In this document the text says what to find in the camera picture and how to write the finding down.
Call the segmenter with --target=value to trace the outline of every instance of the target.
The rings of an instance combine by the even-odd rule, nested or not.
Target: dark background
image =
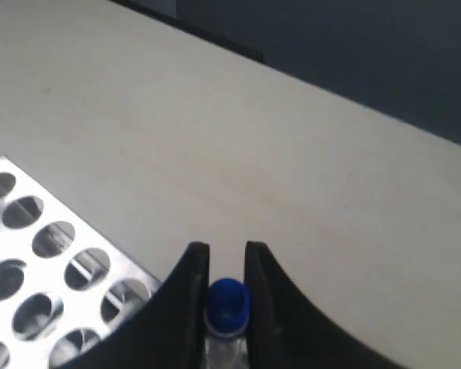
[[[461,0],[137,1],[150,16],[461,145]]]

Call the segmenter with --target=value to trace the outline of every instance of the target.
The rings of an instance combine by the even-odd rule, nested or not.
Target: table
[[[0,155],[164,279],[266,241],[401,364],[461,367],[461,147],[105,1],[0,0]]]

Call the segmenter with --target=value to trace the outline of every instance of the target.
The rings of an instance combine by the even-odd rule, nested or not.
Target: white table surface
[[[116,4],[0,0],[0,155],[161,279],[266,241],[364,342],[461,367],[457,145]]]

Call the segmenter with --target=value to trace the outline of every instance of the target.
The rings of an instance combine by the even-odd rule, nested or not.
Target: blue cap
[[[249,321],[250,294],[244,284],[232,278],[215,281],[207,293],[205,322],[217,337],[241,335]]]

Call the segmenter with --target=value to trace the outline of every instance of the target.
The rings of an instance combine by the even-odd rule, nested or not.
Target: gray wall
[[[461,143],[461,1],[179,0],[178,18]]]

